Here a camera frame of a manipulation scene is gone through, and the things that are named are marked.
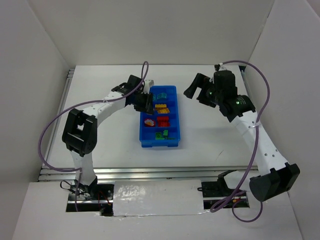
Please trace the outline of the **red flower lego brick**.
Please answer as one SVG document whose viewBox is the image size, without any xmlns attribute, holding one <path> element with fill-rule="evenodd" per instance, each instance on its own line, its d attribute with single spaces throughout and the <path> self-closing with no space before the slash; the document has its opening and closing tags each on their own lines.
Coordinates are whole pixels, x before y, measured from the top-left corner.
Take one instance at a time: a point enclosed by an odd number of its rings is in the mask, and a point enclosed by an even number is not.
<svg viewBox="0 0 320 240">
<path fill-rule="evenodd" d="M 155 127 L 156 126 L 156 122 L 154 119 L 151 119 L 151 118 L 146 118 L 144 120 L 144 126 L 145 127 Z"/>
</svg>

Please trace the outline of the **yellow striped lego brick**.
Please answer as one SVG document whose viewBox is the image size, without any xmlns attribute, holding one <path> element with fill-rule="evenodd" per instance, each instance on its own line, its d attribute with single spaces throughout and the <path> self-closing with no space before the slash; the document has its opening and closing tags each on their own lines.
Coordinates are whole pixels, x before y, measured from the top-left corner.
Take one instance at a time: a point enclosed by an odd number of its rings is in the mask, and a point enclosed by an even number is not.
<svg viewBox="0 0 320 240">
<path fill-rule="evenodd" d="M 157 111 L 158 114 L 169 114 L 170 110 L 169 108 L 162 108 L 160 110 Z"/>
</svg>

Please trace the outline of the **teal printed lego block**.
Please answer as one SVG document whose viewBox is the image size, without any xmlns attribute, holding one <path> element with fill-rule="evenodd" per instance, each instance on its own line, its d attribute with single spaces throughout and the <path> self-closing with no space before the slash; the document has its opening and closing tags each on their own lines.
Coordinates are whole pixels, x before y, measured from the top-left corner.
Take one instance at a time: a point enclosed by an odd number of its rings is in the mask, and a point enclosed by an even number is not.
<svg viewBox="0 0 320 240">
<path fill-rule="evenodd" d="M 168 97 L 165 92 L 161 92 L 156 96 L 157 101 L 166 101 L 167 99 L 168 99 Z"/>
</svg>

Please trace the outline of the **red sloped lego piece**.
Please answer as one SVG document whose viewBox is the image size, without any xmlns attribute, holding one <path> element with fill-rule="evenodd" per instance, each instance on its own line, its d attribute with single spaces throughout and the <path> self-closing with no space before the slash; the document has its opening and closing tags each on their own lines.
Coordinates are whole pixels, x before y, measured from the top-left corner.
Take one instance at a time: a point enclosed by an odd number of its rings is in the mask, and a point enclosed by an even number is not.
<svg viewBox="0 0 320 240">
<path fill-rule="evenodd" d="M 167 128 L 167 127 L 170 127 L 171 124 L 168 121 L 159 121 L 157 123 L 157 126 L 160 128 Z"/>
</svg>

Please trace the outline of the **small green lego brick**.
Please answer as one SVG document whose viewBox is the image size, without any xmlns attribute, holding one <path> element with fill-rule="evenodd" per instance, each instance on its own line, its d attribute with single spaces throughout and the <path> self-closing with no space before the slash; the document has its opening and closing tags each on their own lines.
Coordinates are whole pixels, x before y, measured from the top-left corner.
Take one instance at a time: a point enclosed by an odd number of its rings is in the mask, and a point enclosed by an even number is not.
<svg viewBox="0 0 320 240">
<path fill-rule="evenodd" d="M 164 138 L 163 138 L 162 133 L 161 132 L 156 132 L 155 133 L 155 139 L 156 140 L 163 140 Z"/>
</svg>

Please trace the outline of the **green number one lego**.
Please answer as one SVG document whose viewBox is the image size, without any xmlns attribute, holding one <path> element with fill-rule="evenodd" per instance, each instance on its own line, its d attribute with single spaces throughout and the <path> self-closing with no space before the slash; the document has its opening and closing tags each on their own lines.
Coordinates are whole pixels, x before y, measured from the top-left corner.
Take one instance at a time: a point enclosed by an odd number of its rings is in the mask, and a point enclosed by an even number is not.
<svg viewBox="0 0 320 240">
<path fill-rule="evenodd" d="M 168 129 L 165 129 L 162 133 L 162 136 L 164 139 L 167 139 L 169 137 L 169 130 Z"/>
</svg>

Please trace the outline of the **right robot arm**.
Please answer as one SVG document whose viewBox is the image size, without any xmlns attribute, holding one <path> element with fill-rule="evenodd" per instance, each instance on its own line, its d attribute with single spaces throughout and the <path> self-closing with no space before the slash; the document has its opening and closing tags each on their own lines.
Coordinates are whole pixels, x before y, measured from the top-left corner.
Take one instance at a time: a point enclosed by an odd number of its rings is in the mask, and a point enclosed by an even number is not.
<svg viewBox="0 0 320 240">
<path fill-rule="evenodd" d="M 235 75 L 230 70 L 216 71 L 212 77 L 197 73 L 184 95 L 196 98 L 201 104 L 219 107 L 219 111 L 239 131 L 253 153 L 258 175 L 249 171 L 229 170 L 219 175 L 228 189 L 248 191 L 259 202 L 265 202 L 289 191 L 300 174 L 297 164 L 290 164 L 278 151 L 263 125 L 250 98 L 238 94 Z"/>
</svg>

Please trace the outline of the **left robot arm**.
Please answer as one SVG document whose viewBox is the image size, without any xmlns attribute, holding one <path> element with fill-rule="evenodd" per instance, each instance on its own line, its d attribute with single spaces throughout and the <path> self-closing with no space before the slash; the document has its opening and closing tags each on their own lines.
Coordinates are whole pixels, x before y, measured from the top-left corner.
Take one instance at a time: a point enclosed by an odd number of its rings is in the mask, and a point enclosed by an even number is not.
<svg viewBox="0 0 320 240">
<path fill-rule="evenodd" d="M 92 152 L 98 141 L 99 125 L 115 112 L 132 105 L 142 113 L 153 114 L 153 80 L 142 80 L 130 75 L 127 82 L 111 89 L 102 102 L 92 103 L 84 109 L 69 111 L 62 141 L 70 151 L 76 173 L 75 185 L 85 195 L 96 198 L 99 194 L 98 178 L 93 167 Z"/>
</svg>

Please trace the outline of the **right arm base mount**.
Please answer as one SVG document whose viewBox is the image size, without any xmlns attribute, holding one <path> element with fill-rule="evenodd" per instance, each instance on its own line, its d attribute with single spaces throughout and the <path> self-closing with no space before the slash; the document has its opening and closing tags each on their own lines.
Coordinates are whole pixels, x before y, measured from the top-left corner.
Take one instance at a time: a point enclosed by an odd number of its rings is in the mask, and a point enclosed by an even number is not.
<svg viewBox="0 0 320 240">
<path fill-rule="evenodd" d="M 198 187 L 197 190 L 202 192 L 203 197 L 203 208 L 209 210 L 216 202 L 222 200 L 223 198 L 228 197 L 233 190 L 225 186 L 222 186 L 218 181 L 203 181 L 201 182 L 201 187 Z M 233 197 L 226 206 L 225 209 L 231 209 L 232 206 L 239 202 L 235 207 L 236 208 L 249 208 L 249 202 L 247 200 L 246 193 L 241 194 L 240 196 Z"/>
</svg>

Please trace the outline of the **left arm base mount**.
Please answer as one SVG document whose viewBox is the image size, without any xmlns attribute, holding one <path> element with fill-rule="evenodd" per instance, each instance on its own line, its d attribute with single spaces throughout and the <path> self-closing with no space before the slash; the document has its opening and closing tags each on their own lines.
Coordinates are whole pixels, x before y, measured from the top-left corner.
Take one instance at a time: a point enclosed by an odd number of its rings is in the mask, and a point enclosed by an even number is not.
<svg viewBox="0 0 320 240">
<path fill-rule="evenodd" d="M 68 181 L 61 181 L 60 188 L 68 191 L 68 198 L 66 204 L 67 213 L 75 212 L 97 212 L 104 217 L 112 217 L 113 211 L 113 184 L 100 184 L 98 192 L 90 195 L 83 189 L 78 188 L 76 185 Z"/>
</svg>

